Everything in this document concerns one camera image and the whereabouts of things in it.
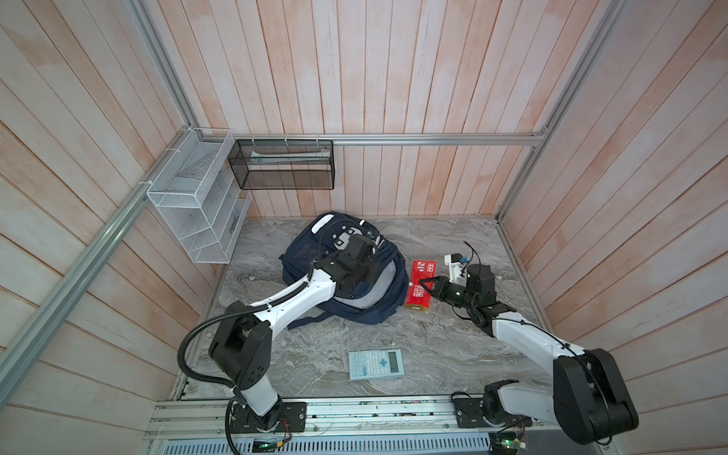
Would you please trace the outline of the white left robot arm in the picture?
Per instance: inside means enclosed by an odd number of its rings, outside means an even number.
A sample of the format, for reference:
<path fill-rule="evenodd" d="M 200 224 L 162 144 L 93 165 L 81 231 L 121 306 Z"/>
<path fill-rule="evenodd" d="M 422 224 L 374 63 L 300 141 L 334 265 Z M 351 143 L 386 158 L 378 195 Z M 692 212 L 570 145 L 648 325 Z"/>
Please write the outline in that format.
<path fill-rule="evenodd" d="M 257 303 L 235 303 L 224 314 L 198 324 L 177 350 L 179 369 L 194 380 L 226 386 L 233 400 L 253 413 L 260 430 L 271 430 L 282 418 L 282 398 L 267 375 L 273 340 L 311 308 L 355 290 L 361 282 L 375 282 L 379 271 L 376 251 L 373 239 L 355 234 L 343 250 L 312 263 L 295 284 Z M 218 328 L 209 357 L 223 372 L 222 377 L 197 373 L 187 362 L 191 342 L 213 325 Z"/>

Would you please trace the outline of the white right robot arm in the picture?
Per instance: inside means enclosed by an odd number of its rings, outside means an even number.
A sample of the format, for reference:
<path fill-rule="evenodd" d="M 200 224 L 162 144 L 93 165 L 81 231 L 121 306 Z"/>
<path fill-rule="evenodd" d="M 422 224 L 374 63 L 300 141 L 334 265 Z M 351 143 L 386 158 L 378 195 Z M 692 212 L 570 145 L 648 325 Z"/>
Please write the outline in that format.
<path fill-rule="evenodd" d="M 497 298 L 496 277 L 487 265 L 471 265 L 466 284 L 447 277 L 420 279 L 430 297 L 466 310 L 470 322 L 534 361 L 552 379 L 549 388 L 502 380 L 483 389 L 483 419 L 508 427 L 516 418 L 555 424 L 575 443 L 608 443 L 636 430 L 639 416 L 614 357 L 584 349 L 527 320 Z"/>

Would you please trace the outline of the navy blue student backpack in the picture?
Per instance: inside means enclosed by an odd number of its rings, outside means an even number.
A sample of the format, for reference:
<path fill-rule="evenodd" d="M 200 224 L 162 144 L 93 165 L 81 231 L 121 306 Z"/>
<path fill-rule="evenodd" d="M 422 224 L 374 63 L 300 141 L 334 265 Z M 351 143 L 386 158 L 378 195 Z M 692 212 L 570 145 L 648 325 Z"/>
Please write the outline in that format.
<path fill-rule="evenodd" d="M 332 299 L 321 303 L 322 314 L 300 318 L 290 330 L 337 316 L 350 322 L 379 324 L 392 316 L 407 296 L 406 261 L 395 244 L 371 223 L 340 212 L 327 212 L 304 229 L 280 256 L 282 280 L 290 286 L 304 277 L 318 260 L 339 259 L 351 238 L 373 241 L 371 262 L 343 284 Z"/>

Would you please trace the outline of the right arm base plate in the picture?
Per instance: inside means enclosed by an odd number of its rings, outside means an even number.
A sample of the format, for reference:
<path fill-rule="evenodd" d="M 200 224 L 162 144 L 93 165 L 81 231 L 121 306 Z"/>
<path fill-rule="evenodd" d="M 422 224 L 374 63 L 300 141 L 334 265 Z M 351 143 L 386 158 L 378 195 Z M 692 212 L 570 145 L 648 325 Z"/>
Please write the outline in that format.
<path fill-rule="evenodd" d="M 469 395 L 455 394 L 451 397 L 455 418 L 458 428 L 530 428 L 534 420 L 521 415 L 508 415 L 506 417 L 493 417 L 488 420 L 485 417 L 485 405 L 483 399 L 473 398 Z"/>

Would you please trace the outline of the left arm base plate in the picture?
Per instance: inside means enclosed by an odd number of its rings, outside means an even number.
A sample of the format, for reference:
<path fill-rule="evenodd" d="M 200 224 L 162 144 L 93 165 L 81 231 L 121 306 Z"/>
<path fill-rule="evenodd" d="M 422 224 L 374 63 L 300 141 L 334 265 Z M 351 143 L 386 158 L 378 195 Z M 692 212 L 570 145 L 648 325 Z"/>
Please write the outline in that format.
<path fill-rule="evenodd" d="M 282 402 L 261 417 L 250 407 L 234 401 L 227 416 L 227 428 L 232 434 L 303 432 L 306 412 L 307 404 L 303 401 Z"/>

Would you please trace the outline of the red booklet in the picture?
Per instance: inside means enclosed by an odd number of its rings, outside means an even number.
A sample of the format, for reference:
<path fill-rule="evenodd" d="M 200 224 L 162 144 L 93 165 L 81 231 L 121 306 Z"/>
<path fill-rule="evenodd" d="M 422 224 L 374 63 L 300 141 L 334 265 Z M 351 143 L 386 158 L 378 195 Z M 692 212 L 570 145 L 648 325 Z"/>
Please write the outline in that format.
<path fill-rule="evenodd" d="M 419 286 L 421 279 L 435 277 L 436 261 L 416 260 L 411 268 L 411 280 L 409 280 L 408 294 L 405 300 L 405 307 L 409 310 L 423 313 L 430 312 L 431 297 Z"/>

